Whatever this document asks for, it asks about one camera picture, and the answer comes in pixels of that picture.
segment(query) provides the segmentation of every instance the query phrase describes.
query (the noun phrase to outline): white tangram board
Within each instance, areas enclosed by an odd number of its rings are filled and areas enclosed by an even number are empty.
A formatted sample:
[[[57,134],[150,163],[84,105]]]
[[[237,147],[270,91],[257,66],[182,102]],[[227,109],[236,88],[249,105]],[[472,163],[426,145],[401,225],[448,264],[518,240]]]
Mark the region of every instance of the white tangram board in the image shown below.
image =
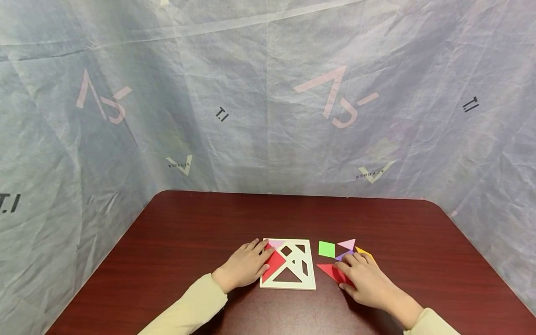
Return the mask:
[[[276,249],[275,252],[279,253],[284,259],[285,263],[278,268],[265,282],[260,280],[261,288],[280,288],[280,289],[304,289],[315,291],[315,272],[312,264],[311,246],[309,240],[289,240],[289,239],[268,239],[270,244]],[[304,251],[300,250],[298,245],[304,247]],[[291,250],[288,256],[285,256],[281,251],[285,247]],[[303,271],[303,263],[307,268],[307,274]],[[289,282],[289,281],[274,281],[277,276],[285,269],[292,271],[301,282]]]

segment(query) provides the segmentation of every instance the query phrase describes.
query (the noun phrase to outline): wooden table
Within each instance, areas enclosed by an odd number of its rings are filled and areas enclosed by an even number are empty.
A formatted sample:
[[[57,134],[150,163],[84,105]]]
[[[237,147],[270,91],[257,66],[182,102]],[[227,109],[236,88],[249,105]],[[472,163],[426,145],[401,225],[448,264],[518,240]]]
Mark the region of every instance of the wooden table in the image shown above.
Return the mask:
[[[535,334],[536,318],[443,211],[425,200],[165,191],[132,224],[48,334],[137,334],[197,278],[254,238],[356,245],[461,334]],[[349,300],[315,269],[314,292],[229,295],[198,334],[401,334],[385,313]]]

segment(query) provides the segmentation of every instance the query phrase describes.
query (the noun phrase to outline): fabric backdrop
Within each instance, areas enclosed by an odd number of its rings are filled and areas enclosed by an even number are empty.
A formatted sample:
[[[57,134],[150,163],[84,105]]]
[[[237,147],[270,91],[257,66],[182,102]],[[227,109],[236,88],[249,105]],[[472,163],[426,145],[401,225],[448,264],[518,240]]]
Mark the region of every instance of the fabric backdrop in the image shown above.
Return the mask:
[[[44,333],[166,189],[424,198],[535,312],[535,17],[534,0],[0,0],[2,333]]]

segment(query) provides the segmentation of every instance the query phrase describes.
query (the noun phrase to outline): beige sleeve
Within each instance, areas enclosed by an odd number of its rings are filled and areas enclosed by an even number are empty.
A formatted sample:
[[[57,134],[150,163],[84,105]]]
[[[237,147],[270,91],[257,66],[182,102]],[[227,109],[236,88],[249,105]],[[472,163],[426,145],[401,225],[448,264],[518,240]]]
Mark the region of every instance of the beige sleeve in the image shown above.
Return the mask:
[[[206,274],[138,335],[192,334],[214,317],[226,302],[227,295],[214,282],[211,274]]]
[[[411,330],[404,335],[460,335],[445,320],[433,310],[426,308],[422,311]]]

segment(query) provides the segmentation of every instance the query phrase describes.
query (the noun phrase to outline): finger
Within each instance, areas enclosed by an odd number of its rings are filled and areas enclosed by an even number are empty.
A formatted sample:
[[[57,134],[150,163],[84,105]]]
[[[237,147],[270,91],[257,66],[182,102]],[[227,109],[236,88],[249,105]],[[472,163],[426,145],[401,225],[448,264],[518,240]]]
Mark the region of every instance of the finger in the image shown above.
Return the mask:
[[[374,258],[372,258],[369,254],[361,254],[361,256],[367,261],[368,264],[378,265]]]
[[[358,301],[359,299],[359,293],[358,290],[355,289],[352,285],[349,285],[345,282],[342,282],[339,284],[339,287],[343,289],[346,293],[348,293],[349,296],[354,298],[355,301]]]
[[[255,247],[255,249],[253,249],[257,254],[260,254],[261,251],[264,250],[264,247],[268,244],[268,240],[264,240],[262,241],[261,243],[257,244],[257,246]]]
[[[343,262],[335,262],[335,267],[341,270],[347,277],[350,274],[350,267]]]
[[[265,261],[268,260],[268,258],[270,258],[270,256],[272,256],[274,251],[275,251],[274,247],[269,248],[268,250],[266,250],[260,255],[260,260],[264,263]]]
[[[367,260],[363,258],[363,256],[359,252],[355,252],[352,254],[354,256],[355,260],[358,261],[361,264],[366,264]]]
[[[255,280],[259,279],[264,274],[264,272],[266,272],[266,270],[268,270],[269,268],[270,268],[269,264],[264,264],[263,266],[261,266],[259,271],[257,271],[257,273],[255,274]]]
[[[254,239],[251,241],[248,246],[246,247],[246,250],[253,250],[253,248],[259,243],[259,239]]]
[[[359,264],[358,260],[354,257],[354,255],[346,254],[343,256],[343,260],[350,266],[356,266]]]

